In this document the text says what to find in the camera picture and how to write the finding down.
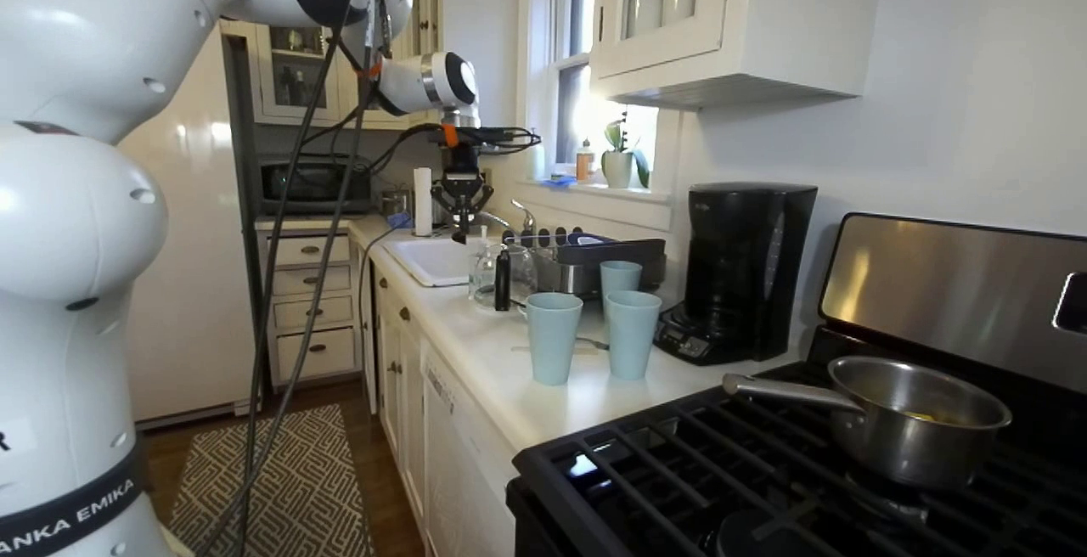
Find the coffee maker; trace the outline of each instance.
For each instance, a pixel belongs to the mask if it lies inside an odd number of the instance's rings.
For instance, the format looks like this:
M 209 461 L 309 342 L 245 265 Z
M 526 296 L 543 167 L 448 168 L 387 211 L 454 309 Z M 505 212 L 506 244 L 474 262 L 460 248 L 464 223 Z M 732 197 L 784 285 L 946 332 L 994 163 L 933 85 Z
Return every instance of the coffee maker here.
M 657 346 L 698 366 L 785 352 L 817 190 L 748 182 L 691 187 L 687 289 L 683 302 L 661 313 Z

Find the blue cup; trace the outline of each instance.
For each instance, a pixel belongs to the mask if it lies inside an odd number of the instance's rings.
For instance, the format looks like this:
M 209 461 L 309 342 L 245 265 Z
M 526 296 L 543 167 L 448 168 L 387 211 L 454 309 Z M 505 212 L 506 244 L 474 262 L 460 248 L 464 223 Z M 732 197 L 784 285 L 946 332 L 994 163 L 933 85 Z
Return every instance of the blue cup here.
M 624 260 L 600 262 L 600 298 L 604 300 L 612 292 L 638 289 L 641 283 L 641 264 Z M 604 323 L 608 322 L 608 305 L 604 305 Z
M 528 351 L 533 358 L 533 379 L 537 382 L 562 385 L 570 379 L 583 306 L 582 298 L 571 294 L 549 292 L 525 299 Z
M 646 376 L 653 348 L 661 299 L 645 292 L 612 292 L 604 298 L 610 317 L 608 351 L 612 376 L 637 381 Z

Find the saucepan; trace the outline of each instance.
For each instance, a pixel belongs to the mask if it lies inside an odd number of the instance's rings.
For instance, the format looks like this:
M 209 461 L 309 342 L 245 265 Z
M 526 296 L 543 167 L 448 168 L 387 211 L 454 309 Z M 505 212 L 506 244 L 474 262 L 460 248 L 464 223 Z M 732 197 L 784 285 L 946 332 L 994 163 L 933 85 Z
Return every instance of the saucepan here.
M 726 374 L 729 395 L 832 409 L 830 433 L 850 457 L 892 481 L 926 490 L 967 485 L 1012 422 L 989 393 L 936 370 L 864 356 L 827 364 L 834 389 Z

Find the white refrigerator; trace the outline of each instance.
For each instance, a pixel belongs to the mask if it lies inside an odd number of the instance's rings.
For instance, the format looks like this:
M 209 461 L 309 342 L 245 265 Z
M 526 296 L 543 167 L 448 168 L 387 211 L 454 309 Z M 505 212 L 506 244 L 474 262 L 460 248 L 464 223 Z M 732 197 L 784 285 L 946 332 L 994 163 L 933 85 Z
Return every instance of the white refrigerator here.
M 147 425 L 241 412 L 254 345 L 217 27 L 170 106 L 120 148 L 151 171 L 170 214 L 166 244 L 133 293 L 135 418 Z

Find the potted plant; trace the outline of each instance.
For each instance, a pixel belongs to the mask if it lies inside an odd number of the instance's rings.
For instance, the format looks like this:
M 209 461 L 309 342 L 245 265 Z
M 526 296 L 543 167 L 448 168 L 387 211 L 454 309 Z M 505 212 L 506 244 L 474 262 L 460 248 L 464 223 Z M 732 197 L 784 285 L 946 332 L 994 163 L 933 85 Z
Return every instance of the potted plant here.
M 627 144 L 626 133 L 626 111 L 623 116 L 604 126 L 604 138 L 612 146 L 604 151 L 600 160 L 604 178 L 608 180 L 609 187 L 625 189 L 630 186 L 630 171 L 633 165 L 638 165 L 638 181 L 642 187 L 649 187 L 649 168 L 646 158 L 640 151 L 632 150 Z

